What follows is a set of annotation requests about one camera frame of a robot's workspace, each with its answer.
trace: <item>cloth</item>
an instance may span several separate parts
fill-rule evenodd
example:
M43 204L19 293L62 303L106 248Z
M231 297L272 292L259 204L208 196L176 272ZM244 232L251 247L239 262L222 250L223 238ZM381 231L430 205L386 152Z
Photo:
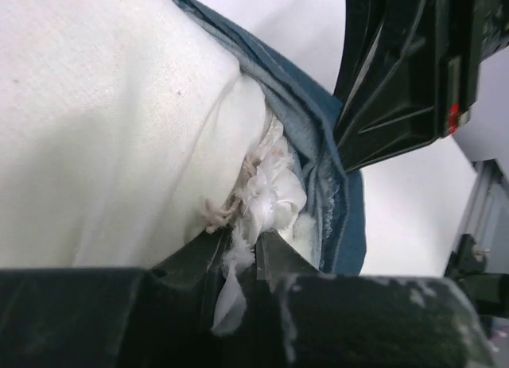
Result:
M296 64L331 92L344 47L346 0L197 0Z
M345 174L332 137L341 102L246 30L196 0L174 0L260 82L285 127L304 177L305 212L317 221L313 262L326 273L358 274L366 253L360 172Z
M0 0L0 265L152 267L207 225L266 118L171 0Z
M240 205L233 218L230 249L223 256L226 281L214 311L212 332L215 335L231 334L242 323L247 300L237 275L254 263L254 246L260 234L274 229L293 229L296 221L307 216L303 214L297 218L306 196L301 182L292 172L293 158L283 125L271 111L268 114L270 124L266 135L257 149L247 155L233 194L234 202ZM316 238L307 238L308 245L310 240ZM311 247L304 253L299 251L309 259L306 251L310 252Z

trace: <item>white paint residue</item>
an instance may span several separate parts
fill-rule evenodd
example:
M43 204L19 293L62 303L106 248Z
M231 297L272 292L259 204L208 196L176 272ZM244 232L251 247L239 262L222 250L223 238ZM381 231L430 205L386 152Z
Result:
M493 344L492 342L490 342L490 345L491 345L491 350L495 353L499 352L500 349L495 345Z
M462 292L460 290L460 288L454 282L449 281L449 280L444 280L443 283L448 286L451 294L453 294L460 301L460 304L468 311L469 318L472 321L471 329L477 335L480 336L478 338L478 340L481 341L482 343L485 343L484 345L486 346L486 348L489 348L489 342L484 337L483 328L480 326L479 316L477 315L477 312L474 309L470 299L467 298L467 296L464 294L464 292Z
M462 324L460 320L457 320L457 330L460 332L465 345L471 347L474 344L474 341L472 340L470 329Z
M415 278L404 278L404 277L395 277L393 278L396 282L398 282L401 286L406 286L409 283L415 283Z
M422 281L422 280L419 280L417 281L417 284L419 286L419 288L422 290L422 292L427 295L427 296L432 296L433 298L437 296L437 293L432 289L430 288L426 282Z
M382 286L388 286L390 282L392 281L392 278L383 278L383 277L363 277L364 279L368 281L372 281L375 283L378 283Z
M327 279L327 280L330 280L330 281L334 281L337 277L337 275L335 274L320 274L320 277L324 278L324 279Z
M419 292L419 290L411 289L410 291L410 301L415 304L421 306L422 308L426 307L426 302L424 301L424 297Z

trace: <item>black plastic part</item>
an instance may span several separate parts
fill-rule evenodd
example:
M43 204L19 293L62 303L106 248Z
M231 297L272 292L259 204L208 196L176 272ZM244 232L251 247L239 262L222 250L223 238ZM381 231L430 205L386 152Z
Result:
M480 62L508 45L509 0L347 0L334 91L344 102L334 136L347 172L466 124Z
M480 316L509 319L509 274L470 274L462 277L459 285Z
M445 276L457 281L468 274L483 273L487 260L482 254L476 253L476 248L476 240L470 234L463 234L457 251L451 253Z
M287 318L287 362L296 367L494 366L475 312L453 285L423 278L287 277L277 291Z
M438 90L449 0L379 4L385 13L378 39L371 38L371 55L363 60L369 66L355 94L349 94L334 131L347 171L427 145L442 135L445 122ZM349 9L347 0L345 48L355 36L348 32L348 20L355 20Z
M202 234L152 272L0 271L0 366L493 366L451 281L324 275L271 233L239 277L240 329L214 338L226 236Z

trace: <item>frayed threads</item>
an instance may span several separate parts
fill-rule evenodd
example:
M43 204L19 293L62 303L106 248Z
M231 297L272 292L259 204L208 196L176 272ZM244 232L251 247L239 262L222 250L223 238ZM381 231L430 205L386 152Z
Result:
M260 160L255 155L247 155L243 161L240 182L245 184L253 177L259 164ZM210 224L205 229L207 233L212 234L221 227L232 225L233 218L240 212L242 201L243 190L241 188L234 189L221 208L215 207L211 200L206 199L204 217Z
M205 203L208 232L233 223L231 246L223 256L226 282L214 312L212 333L228 335L241 324L247 301L237 275L255 262L255 245L261 233L288 227L305 206L306 195L291 171L293 159L282 136L282 124L273 118L266 137L246 157L238 187L223 208Z

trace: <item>blue denim fabric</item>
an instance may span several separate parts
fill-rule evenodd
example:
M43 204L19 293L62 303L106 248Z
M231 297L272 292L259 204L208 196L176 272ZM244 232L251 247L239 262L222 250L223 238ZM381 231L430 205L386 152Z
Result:
M262 86L297 155L296 174L308 195L305 211L317 220L313 250L325 273L356 275L366 254L363 182L346 174L332 136L342 108L302 70L246 30L196 0L174 0L191 19L234 54Z

